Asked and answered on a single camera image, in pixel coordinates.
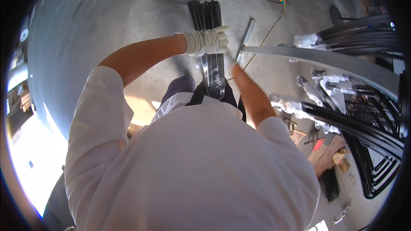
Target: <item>yellow extension cord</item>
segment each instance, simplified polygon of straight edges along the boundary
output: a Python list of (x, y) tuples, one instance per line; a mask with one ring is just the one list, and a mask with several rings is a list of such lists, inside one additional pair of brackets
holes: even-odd
[[(277, 21), (274, 23), (274, 25), (271, 27), (269, 33), (265, 36), (265, 39), (264, 39), (263, 42), (261, 43), (261, 46), (260, 46), (260, 47), (262, 47), (262, 46), (264, 45), (265, 41), (267, 40), (267, 38), (270, 36), (271, 32), (273, 31), (275, 25), (276, 25), (276, 24), (280, 21), (280, 19), (283, 17), (284, 12), (285, 12), (285, 4), (283, 4), (283, 6), (284, 6), (284, 8), (283, 8), (283, 11), (282, 11), (282, 13), (281, 13), (281, 15), (280, 15), (280, 18), (278, 18), (278, 20), (277, 20)], [(247, 68), (247, 66), (251, 63), (251, 61), (253, 61), (253, 59), (254, 59), (255, 56), (256, 56), (256, 54), (254, 54), (253, 57), (250, 59), (250, 61), (244, 66), (243, 70), (245, 70), (245, 69)]]

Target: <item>cardboard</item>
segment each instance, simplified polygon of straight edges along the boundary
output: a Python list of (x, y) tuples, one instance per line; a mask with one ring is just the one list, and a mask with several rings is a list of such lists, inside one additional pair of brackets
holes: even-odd
[(332, 156), (345, 146), (345, 140), (341, 136), (335, 135), (329, 146), (322, 145), (319, 150), (313, 151), (308, 157), (308, 161), (314, 168), (317, 177), (327, 169), (334, 167)]
[(28, 90), (25, 90), (22, 94), (21, 94), (21, 104), (25, 105), (27, 102), (30, 101), (30, 92)]

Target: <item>forearm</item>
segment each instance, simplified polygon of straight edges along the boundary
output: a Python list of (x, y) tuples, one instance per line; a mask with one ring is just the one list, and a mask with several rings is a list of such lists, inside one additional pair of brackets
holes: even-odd
[(123, 86), (136, 80), (152, 66), (187, 49), (183, 35), (146, 40), (125, 46), (104, 59), (98, 66), (115, 69)]
[(265, 93), (238, 64), (233, 67), (231, 74), (240, 90), (245, 109), (256, 127), (268, 117), (277, 116)]

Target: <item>glove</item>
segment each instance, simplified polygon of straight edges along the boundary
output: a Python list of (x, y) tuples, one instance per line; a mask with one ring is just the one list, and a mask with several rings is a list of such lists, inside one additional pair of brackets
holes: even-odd
[(190, 33), (177, 32), (185, 37), (187, 50), (183, 55), (202, 56), (203, 54), (224, 54), (227, 53), (229, 41), (224, 33), (228, 26), (220, 26), (214, 29), (193, 31)]
[(226, 66), (228, 67), (228, 71), (230, 76), (232, 76), (233, 67), (238, 64), (237, 59), (233, 58), (232, 56), (226, 57)]

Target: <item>metal bracket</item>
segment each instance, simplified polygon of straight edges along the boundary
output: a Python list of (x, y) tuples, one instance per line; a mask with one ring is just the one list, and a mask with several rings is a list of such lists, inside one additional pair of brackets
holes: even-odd
[(253, 18), (251, 18), (248, 24), (247, 32), (244, 35), (240, 49), (238, 50), (238, 53), (237, 53), (237, 63), (238, 64), (241, 64), (241, 62), (243, 61), (243, 58), (244, 58), (243, 47), (248, 46), (248, 43), (250, 42), (250, 39), (251, 39), (251, 35), (254, 32), (255, 25), (256, 25), (256, 21)]

